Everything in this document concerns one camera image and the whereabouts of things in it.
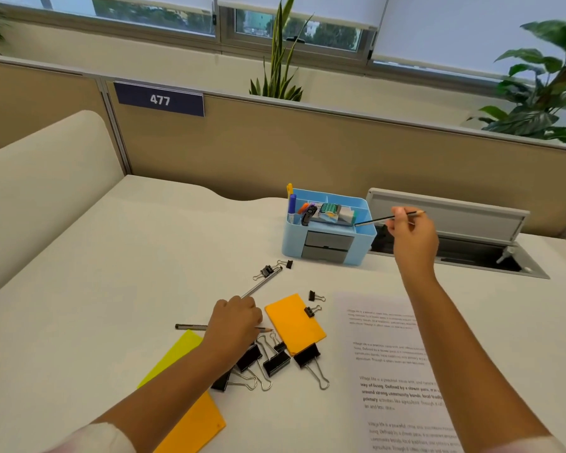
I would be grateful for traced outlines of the person's left hand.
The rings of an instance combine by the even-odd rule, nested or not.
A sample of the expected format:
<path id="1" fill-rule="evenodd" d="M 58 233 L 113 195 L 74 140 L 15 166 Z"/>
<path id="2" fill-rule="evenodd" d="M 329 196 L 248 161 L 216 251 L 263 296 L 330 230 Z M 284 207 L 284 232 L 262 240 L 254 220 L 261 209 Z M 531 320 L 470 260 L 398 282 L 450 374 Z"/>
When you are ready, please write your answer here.
<path id="1" fill-rule="evenodd" d="M 260 332 L 259 326 L 227 326 L 214 323 L 214 309 L 201 344 L 219 372 L 232 368 Z"/>

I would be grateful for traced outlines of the person's right hand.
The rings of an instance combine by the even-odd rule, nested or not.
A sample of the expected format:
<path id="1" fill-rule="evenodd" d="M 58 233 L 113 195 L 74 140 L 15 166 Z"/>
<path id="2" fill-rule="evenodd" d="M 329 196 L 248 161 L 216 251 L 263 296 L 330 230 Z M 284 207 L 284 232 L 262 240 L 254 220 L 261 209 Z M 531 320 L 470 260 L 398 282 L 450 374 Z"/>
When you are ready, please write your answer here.
<path id="1" fill-rule="evenodd" d="M 393 206 L 391 211 L 400 225 L 393 237 L 393 256 L 404 282 L 435 279 L 435 258 L 439 238 L 433 221 L 426 213 L 408 217 L 407 212 L 419 209 Z"/>

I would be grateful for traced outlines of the thin dark pencil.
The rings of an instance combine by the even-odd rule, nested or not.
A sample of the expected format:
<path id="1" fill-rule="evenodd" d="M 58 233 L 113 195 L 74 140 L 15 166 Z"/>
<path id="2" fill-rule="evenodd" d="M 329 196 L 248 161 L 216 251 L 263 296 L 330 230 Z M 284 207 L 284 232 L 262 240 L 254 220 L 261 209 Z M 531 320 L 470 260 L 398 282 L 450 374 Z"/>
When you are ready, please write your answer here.
<path id="1" fill-rule="evenodd" d="M 425 213 L 425 212 L 422 211 L 422 210 L 417 210 L 417 211 L 407 212 L 406 215 L 408 217 L 416 217 L 418 215 L 422 215 L 423 213 Z M 394 215 L 389 215 L 389 216 L 378 218 L 378 219 L 356 222 L 353 226 L 354 227 L 362 227 L 362 226 L 371 225 L 371 224 L 374 225 L 375 223 L 385 222 L 385 221 L 394 220 L 394 219 L 395 219 Z"/>

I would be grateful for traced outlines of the silver metal pen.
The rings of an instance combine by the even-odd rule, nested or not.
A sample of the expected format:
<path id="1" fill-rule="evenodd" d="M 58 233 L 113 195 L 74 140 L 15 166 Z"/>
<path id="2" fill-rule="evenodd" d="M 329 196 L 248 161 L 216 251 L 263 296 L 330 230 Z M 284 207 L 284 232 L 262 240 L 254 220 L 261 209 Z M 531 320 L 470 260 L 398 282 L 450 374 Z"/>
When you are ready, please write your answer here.
<path id="1" fill-rule="evenodd" d="M 275 276 L 277 276 L 279 273 L 281 273 L 283 270 L 283 267 L 281 266 L 276 266 L 272 273 L 268 274 L 266 277 L 262 277 L 260 278 L 260 281 L 253 287 L 251 288 L 249 291 L 247 291 L 245 294 L 243 294 L 242 296 L 240 296 L 241 298 L 247 298 L 247 297 L 251 297 L 256 291 L 258 291 L 259 289 L 262 288 L 262 286 L 264 286 L 264 284 L 266 284 L 267 282 L 271 281 L 272 278 L 274 278 Z"/>

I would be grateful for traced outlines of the person's left forearm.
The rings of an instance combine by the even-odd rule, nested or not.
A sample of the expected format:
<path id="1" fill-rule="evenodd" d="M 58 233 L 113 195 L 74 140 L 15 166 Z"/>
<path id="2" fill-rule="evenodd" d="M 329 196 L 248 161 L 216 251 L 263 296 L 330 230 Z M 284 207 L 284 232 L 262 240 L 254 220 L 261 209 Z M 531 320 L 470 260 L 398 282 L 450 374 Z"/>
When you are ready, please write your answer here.
<path id="1" fill-rule="evenodd" d="M 159 443 L 237 357 L 205 339 L 141 388 L 93 421 L 118 428 L 136 453 Z"/>

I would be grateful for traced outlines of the person's right forearm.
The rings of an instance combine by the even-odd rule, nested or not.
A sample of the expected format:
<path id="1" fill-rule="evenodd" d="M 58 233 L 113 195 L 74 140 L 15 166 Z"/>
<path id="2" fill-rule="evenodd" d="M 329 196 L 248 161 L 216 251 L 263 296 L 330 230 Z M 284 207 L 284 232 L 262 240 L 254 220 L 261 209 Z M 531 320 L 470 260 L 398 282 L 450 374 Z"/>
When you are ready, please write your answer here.
<path id="1" fill-rule="evenodd" d="M 404 282 L 435 379 L 465 453 L 551 435 L 434 280 Z"/>

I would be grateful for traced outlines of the grey wooden pencil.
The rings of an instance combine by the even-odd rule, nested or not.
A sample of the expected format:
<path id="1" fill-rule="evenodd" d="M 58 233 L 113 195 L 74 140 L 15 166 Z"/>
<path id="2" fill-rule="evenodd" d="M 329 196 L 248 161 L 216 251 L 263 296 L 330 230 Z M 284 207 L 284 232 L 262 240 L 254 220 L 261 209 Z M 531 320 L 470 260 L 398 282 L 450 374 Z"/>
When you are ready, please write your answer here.
<path id="1" fill-rule="evenodd" d="M 176 330 L 193 330 L 198 332 L 205 332 L 208 329 L 208 325 L 193 325 L 193 324 L 175 324 Z M 270 333 L 274 330 L 269 327 L 255 327 L 260 333 Z"/>

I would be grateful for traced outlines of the large black binder clip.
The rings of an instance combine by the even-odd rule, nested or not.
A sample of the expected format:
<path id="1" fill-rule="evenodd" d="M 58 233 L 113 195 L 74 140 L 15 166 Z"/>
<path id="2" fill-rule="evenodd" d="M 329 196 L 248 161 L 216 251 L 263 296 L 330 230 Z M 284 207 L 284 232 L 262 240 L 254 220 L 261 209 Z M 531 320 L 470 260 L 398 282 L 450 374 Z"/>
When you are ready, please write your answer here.
<path id="1" fill-rule="evenodd" d="M 272 388 L 272 380 L 268 377 L 261 359 L 264 357 L 262 348 L 258 342 L 254 342 L 243 356 L 237 361 L 233 372 L 245 380 L 244 385 L 249 390 L 254 390 L 260 385 L 262 391 Z"/>
<path id="2" fill-rule="evenodd" d="M 262 345 L 265 351 L 266 361 L 263 364 L 263 368 L 269 378 L 273 377 L 281 369 L 287 366 L 291 357 L 286 351 L 278 351 L 268 342 L 264 335 L 259 335 L 257 338 L 257 343 Z"/>
<path id="3" fill-rule="evenodd" d="M 310 344 L 300 352 L 293 356 L 294 361 L 300 369 L 307 369 L 309 373 L 317 380 L 321 390 L 327 390 L 330 387 L 330 381 L 327 379 L 319 364 L 321 353 L 316 343 Z"/>
<path id="4" fill-rule="evenodd" d="M 250 371 L 250 375 L 248 376 L 233 368 L 218 378 L 218 380 L 211 385 L 211 389 L 224 393 L 227 388 L 231 386 L 244 387 L 252 391 L 258 386 L 258 378 L 252 371 Z"/>

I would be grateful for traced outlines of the orange sticky note pad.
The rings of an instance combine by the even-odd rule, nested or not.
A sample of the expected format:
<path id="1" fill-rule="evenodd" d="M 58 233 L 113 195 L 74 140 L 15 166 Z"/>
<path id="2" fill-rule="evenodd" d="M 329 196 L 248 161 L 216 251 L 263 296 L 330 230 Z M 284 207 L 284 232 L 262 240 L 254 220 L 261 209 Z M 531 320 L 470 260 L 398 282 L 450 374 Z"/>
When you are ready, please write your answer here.
<path id="1" fill-rule="evenodd" d="M 280 339 L 287 345 L 291 356 L 312 343 L 326 338 L 316 316 L 309 318 L 304 312 L 308 306 L 299 294 L 293 294 L 265 306 L 265 312 Z"/>

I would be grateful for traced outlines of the light blue desk organizer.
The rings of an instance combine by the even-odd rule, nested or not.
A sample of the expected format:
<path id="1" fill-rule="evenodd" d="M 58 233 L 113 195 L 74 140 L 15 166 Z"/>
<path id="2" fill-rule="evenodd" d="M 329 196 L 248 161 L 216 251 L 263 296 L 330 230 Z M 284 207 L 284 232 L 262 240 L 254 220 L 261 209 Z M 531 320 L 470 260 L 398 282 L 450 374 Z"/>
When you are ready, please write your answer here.
<path id="1" fill-rule="evenodd" d="M 308 226 L 301 225 L 302 214 L 295 213 L 293 220 L 286 214 L 281 252 L 291 258 L 327 261 L 358 266 L 371 250 L 377 235 L 375 225 L 343 226 L 337 222 L 318 219 L 323 203 L 348 206 L 357 212 L 356 222 L 371 220 L 368 203 L 359 197 L 342 196 L 312 190 L 293 188 L 296 195 L 296 212 L 305 203 L 312 203 L 318 211 Z"/>

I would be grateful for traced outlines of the yellow paper sheet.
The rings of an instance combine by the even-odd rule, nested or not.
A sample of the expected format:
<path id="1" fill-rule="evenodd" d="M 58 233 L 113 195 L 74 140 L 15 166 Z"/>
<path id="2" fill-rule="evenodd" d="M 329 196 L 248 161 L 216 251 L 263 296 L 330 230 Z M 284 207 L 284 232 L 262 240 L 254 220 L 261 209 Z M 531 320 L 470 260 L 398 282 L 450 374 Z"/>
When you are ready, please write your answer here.
<path id="1" fill-rule="evenodd" d="M 190 351 L 198 347 L 203 340 L 203 337 L 193 331 L 187 330 L 181 337 L 173 344 L 173 346 L 164 354 L 164 356 L 153 366 L 151 371 L 143 378 L 137 388 L 141 388 L 147 382 L 151 381 L 158 374 L 163 372 L 173 363 L 180 358 L 187 355 Z"/>

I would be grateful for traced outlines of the beige desk partition panel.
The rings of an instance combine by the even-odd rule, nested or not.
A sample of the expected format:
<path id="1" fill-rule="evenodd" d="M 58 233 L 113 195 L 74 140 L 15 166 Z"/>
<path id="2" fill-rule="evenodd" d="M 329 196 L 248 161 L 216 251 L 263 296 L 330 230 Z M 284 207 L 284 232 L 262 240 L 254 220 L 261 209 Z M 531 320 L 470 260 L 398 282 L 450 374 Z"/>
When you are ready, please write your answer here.
<path id="1" fill-rule="evenodd" d="M 97 113 L 115 142 L 94 79 L 0 63 L 0 148 L 82 110 Z"/>
<path id="2" fill-rule="evenodd" d="M 284 197 L 292 183 L 355 197 L 382 188 L 518 208 L 530 212 L 524 232 L 566 239 L 566 147 L 217 93 L 203 94 L 202 118 L 120 104 L 115 81 L 141 83 L 106 82 L 132 174 L 230 199 Z"/>

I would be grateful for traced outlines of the orange paper sheet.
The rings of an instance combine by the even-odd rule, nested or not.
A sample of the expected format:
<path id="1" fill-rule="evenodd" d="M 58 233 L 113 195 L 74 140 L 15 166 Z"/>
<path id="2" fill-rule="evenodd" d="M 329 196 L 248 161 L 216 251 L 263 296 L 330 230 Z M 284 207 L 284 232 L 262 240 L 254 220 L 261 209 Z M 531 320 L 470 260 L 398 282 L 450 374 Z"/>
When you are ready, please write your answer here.
<path id="1" fill-rule="evenodd" d="M 225 419 L 207 391 L 153 453 L 198 453 L 225 427 Z"/>

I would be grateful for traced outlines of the white printed paper sheet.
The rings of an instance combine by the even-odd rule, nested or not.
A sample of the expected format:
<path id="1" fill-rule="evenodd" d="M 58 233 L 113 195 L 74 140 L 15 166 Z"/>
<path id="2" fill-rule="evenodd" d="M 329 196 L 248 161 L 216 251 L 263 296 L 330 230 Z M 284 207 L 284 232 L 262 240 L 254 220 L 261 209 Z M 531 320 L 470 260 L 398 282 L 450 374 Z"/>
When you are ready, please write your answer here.
<path id="1" fill-rule="evenodd" d="M 334 296 L 360 453 L 463 453 L 408 297 Z"/>

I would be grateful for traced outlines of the broad leaf green plant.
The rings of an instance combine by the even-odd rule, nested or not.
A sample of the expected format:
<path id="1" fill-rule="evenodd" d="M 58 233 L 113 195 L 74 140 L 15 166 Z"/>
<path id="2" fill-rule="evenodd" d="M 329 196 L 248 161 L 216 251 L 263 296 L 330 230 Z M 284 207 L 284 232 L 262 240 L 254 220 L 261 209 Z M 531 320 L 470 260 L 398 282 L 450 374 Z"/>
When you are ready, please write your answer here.
<path id="1" fill-rule="evenodd" d="M 528 22 L 521 29 L 559 47 L 563 58 L 544 55 L 536 48 L 510 49 L 497 61 L 517 59 L 497 90 L 514 104 L 510 112 L 498 106 L 479 109 L 484 131 L 566 144 L 566 126 L 559 126 L 559 111 L 566 107 L 566 21 Z"/>

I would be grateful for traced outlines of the white left sleeve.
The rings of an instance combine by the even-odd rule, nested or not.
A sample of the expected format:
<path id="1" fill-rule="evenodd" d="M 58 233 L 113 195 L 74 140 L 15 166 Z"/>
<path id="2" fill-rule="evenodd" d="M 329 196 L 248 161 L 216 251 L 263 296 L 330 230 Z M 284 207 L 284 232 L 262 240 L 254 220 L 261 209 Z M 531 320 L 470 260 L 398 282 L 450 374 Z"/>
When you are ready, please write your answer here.
<path id="1" fill-rule="evenodd" d="M 89 424 L 43 453 L 136 453 L 133 443 L 110 423 Z"/>

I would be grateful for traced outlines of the white sleeve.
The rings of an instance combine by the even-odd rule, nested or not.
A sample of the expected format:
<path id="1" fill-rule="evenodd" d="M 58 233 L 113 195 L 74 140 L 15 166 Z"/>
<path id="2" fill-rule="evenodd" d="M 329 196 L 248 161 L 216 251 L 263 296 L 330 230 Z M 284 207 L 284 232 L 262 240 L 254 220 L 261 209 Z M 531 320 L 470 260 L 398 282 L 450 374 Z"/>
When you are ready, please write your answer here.
<path id="1" fill-rule="evenodd" d="M 552 435 L 515 440 L 482 453 L 566 453 L 566 447 Z"/>
<path id="2" fill-rule="evenodd" d="M 110 423 L 89 424 L 43 453 L 136 453 L 133 443 Z"/>

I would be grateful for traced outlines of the tall snake plant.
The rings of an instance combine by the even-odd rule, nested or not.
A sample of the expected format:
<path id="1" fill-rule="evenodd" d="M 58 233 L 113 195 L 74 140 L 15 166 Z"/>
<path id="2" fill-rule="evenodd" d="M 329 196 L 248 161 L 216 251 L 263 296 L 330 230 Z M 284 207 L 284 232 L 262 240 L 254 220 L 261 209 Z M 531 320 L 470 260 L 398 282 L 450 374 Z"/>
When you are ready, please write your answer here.
<path id="1" fill-rule="evenodd" d="M 260 81 L 259 78 L 250 80 L 249 94 L 300 102 L 303 96 L 303 89 L 301 86 L 291 85 L 294 75 L 289 75 L 289 71 L 296 44 L 298 42 L 304 42 L 301 38 L 301 34 L 303 30 L 307 29 L 311 17 L 304 22 L 302 28 L 299 30 L 299 34 L 292 38 L 291 47 L 287 48 L 287 38 L 284 37 L 284 29 L 289 21 L 295 0 L 286 0 L 285 4 L 283 4 L 282 1 L 283 0 L 279 1 L 278 10 L 272 26 L 270 76 L 267 76 L 266 62 L 264 59 L 263 80 Z"/>

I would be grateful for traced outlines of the white roller blind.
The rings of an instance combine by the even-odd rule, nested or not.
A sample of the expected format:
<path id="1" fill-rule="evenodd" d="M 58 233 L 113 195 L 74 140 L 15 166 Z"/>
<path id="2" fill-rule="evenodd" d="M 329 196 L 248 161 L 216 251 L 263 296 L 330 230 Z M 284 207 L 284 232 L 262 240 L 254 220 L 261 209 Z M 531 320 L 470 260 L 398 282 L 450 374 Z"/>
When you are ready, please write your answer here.
<path id="1" fill-rule="evenodd" d="M 510 49 L 563 52 L 521 25 L 566 21 L 566 0 L 388 0 L 372 60 L 499 77 L 517 59 Z"/>

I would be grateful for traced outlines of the dark blue number sign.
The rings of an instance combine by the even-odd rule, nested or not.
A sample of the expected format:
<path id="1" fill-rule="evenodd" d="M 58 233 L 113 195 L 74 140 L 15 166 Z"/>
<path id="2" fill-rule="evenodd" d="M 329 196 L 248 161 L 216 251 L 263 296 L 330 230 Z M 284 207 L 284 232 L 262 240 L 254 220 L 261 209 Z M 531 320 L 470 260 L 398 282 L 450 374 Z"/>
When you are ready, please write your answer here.
<path id="1" fill-rule="evenodd" d="M 113 86 L 120 104 L 205 117 L 204 96 L 201 93 L 170 90 L 120 81 L 113 82 Z"/>

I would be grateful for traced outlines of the cream curved desk divider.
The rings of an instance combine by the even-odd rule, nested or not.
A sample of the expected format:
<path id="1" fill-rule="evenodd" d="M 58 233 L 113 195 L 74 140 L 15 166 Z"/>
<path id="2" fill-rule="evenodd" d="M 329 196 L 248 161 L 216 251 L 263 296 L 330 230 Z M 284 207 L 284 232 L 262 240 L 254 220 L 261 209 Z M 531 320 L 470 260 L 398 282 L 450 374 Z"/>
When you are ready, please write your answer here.
<path id="1" fill-rule="evenodd" d="M 0 148 L 0 289 L 123 178 L 90 110 Z"/>

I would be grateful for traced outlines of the white right sleeve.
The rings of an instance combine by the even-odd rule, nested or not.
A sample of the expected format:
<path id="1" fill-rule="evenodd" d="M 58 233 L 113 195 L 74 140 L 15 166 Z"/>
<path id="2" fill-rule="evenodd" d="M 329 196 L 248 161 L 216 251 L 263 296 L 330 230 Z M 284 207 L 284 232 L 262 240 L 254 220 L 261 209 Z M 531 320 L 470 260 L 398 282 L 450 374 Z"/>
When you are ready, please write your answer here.
<path id="1" fill-rule="evenodd" d="M 566 447 L 552 435 L 515 440 L 482 453 L 566 453 Z"/>

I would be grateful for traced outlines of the grey window frame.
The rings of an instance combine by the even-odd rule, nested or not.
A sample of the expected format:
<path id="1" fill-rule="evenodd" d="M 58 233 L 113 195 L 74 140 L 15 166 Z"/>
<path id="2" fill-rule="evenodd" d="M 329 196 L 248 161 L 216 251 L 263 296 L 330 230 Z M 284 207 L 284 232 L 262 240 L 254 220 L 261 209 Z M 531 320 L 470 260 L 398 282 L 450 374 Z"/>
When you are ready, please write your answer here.
<path id="1" fill-rule="evenodd" d="M 294 52 L 292 66 L 381 78 L 386 81 L 467 93 L 492 94 L 498 77 L 477 76 L 419 66 L 372 60 L 380 26 L 359 27 L 343 19 L 315 17 Z M 0 0 L 8 22 L 24 23 L 115 38 L 174 51 L 198 52 L 225 58 L 248 59 L 253 69 L 270 60 L 276 8 L 250 3 L 232 4 L 207 11 L 195 6 L 169 6 L 158 0 Z M 285 27 L 287 47 L 299 34 L 309 13 L 292 11 Z"/>

